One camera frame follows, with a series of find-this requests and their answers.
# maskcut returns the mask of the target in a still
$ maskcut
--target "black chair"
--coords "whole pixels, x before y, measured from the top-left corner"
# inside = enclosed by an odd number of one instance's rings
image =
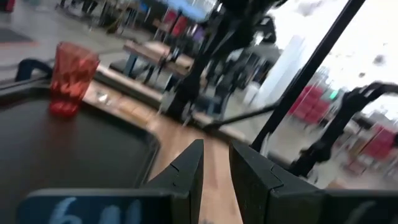
[[[44,62],[37,59],[27,58],[19,62],[15,82],[26,81],[32,78],[32,72],[38,69],[44,73],[46,79],[51,79],[53,69]]]

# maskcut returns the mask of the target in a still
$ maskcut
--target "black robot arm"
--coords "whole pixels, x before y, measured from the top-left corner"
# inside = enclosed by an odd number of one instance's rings
[[[280,0],[278,2],[275,3],[275,7],[281,7],[283,4],[285,4],[287,2],[287,0]]]
[[[322,137],[308,149],[301,151],[299,159],[290,165],[289,172],[306,177],[316,163],[328,161],[333,144],[343,133],[352,116],[385,93],[398,93],[398,85],[372,83],[345,93],[339,111]]]

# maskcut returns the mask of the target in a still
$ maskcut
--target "black metal pole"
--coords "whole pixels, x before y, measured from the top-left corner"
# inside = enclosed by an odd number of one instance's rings
[[[339,39],[340,35],[346,29],[346,27],[351,22],[355,14],[359,11],[364,2],[365,0],[348,0],[346,6],[340,12],[336,21],[330,27],[329,31],[326,33],[318,47],[312,53],[308,62],[304,65],[303,69],[298,74],[298,78],[294,86],[292,86],[287,94],[282,97],[280,105],[274,110],[267,123],[264,125],[260,133],[251,144],[251,147],[254,150],[260,152],[262,143],[264,142],[266,136],[268,134],[272,134],[276,130],[280,122],[287,114],[288,110],[292,107],[295,100],[303,91],[305,85],[313,77],[313,74],[326,58],[330,50],[333,48],[334,44]]]
[[[214,121],[214,122],[204,126],[203,129],[218,129],[222,125],[225,125],[225,124],[230,124],[233,122],[241,121],[243,119],[248,119],[248,118],[252,118],[254,116],[265,114],[265,113],[273,111],[278,106],[278,104],[279,104],[279,101],[276,103],[273,103],[271,105],[267,105],[267,106],[265,106],[259,110],[256,110],[256,111],[252,111],[252,112],[249,112],[246,114],[241,114],[241,115],[235,116],[233,118],[225,119],[223,121]]]

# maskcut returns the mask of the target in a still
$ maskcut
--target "cup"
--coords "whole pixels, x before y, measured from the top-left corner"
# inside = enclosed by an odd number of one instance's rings
[[[60,42],[51,81],[50,112],[72,117],[78,112],[98,64],[97,54],[69,42]]]

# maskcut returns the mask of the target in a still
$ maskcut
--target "floor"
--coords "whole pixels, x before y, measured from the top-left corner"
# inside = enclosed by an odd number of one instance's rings
[[[101,30],[89,30],[87,26],[61,15],[53,9],[56,3],[54,0],[42,0],[41,8],[37,10],[24,1],[17,1],[12,14],[0,14],[0,26],[9,27],[27,35],[38,43],[35,46],[0,45],[0,80],[13,78],[16,65],[24,58],[51,60],[55,56],[55,48],[60,41],[74,42],[94,52],[99,52],[101,63],[105,66],[113,61],[127,58],[127,54],[122,50],[124,42],[122,39],[106,35]],[[142,31],[135,30],[128,34],[140,41],[150,39],[150,36]],[[166,77],[166,75],[161,75],[159,82],[164,82]],[[226,118],[251,110],[250,107],[242,105],[243,96],[243,92],[237,92],[230,98]],[[243,132],[249,140],[253,140],[268,118],[269,115],[258,116],[235,123],[233,126]],[[285,118],[277,131],[269,138],[267,148],[289,160],[294,160],[299,150],[311,145],[319,134],[319,131],[312,133],[303,131],[301,125],[294,124],[291,119]],[[321,188],[326,187],[336,177],[347,182],[353,182],[358,178],[342,171],[338,161],[327,162],[319,166],[317,171],[320,178],[316,185]],[[398,189],[398,183],[385,180],[371,172],[361,177],[360,181],[354,182],[361,183],[364,179],[367,180],[365,184],[357,184],[355,187]]]

